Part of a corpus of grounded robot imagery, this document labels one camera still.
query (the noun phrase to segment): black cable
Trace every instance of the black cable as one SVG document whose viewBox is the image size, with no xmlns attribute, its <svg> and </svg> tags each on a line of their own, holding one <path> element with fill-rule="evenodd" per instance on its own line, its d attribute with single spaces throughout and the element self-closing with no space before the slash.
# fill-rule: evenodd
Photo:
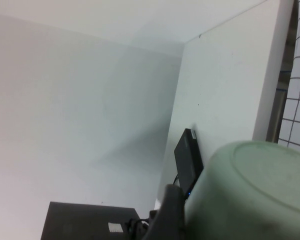
<svg viewBox="0 0 300 240">
<path fill-rule="evenodd" d="M 135 239 L 136 238 L 138 223 L 142 223 L 142 222 L 146 222 L 146 224 L 149 225 L 149 218 L 146 218 L 146 219 L 134 219 L 134 218 L 131 218 L 129 220 L 129 222 L 126 223 L 128 232 L 130 233 L 130 237 L 131 237 L 130 239 Z M 142 227 L 147 230 L 147 228 L 145 228 L 146 224 L 145 223 L 142 224 Z"/>
<path fill-rule="evenodd" d="M 176 181 L 179 179 L 179 175 L 177 174 L 174 178 L 173 185 L 175 185 Z"/>
</svg>

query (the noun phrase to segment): light green container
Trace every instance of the light green container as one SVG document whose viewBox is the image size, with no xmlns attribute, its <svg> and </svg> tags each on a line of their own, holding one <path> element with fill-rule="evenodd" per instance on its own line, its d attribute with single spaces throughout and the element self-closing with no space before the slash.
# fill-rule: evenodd
<svg viewBox="0 0 300 240">
<path fill-rule="evenodd" d="M 237 142 L 210 159 L 185 204 L 189 240 L 300 240 L 300 153 Z"/>
</svg>

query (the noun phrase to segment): black object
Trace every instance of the black object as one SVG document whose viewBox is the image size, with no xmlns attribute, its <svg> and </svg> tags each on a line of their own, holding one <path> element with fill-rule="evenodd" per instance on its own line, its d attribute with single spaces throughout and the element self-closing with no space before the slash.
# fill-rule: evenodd
<svg viewBox="0 0 300 240">
<path fill-rule="evenodd" d="M 178 176 L 178 174 L 177 174 L 177 175 L 175 176 L 174 180 L 173 180 L 173 185 L 176 184 L 176 182 L 177 182 L 178 179 L 179 179 L 179 176 Z"/>
<path fill-rule="evenodd" d="M 51 202 L 41 240 L 184 240 L 184 207 L 182 189 L 172 184 L 147 219 L 133 208 Z M 109 223 L 122 232 L 110 232 Z"/>
<path fill-rule="evenodd" d="M 142 240 L 185 239 L 185 196 L 180 187 L 169 184 L 158 211 L 150 211 L 149 228 Z"/>
<path fill-rule="evenodd" d="M 179 184 L 187 199 L 204 169 L 197 136 L 193 129 L 184 130 L 174 149 L 174 157 Z"/>
<path fill-rule="evenodd" d="M 126 240 L 134 208 L 50 202 L 41 240 Z M 123 232 L 110 232 L 109 223 Z"/>
</svg>

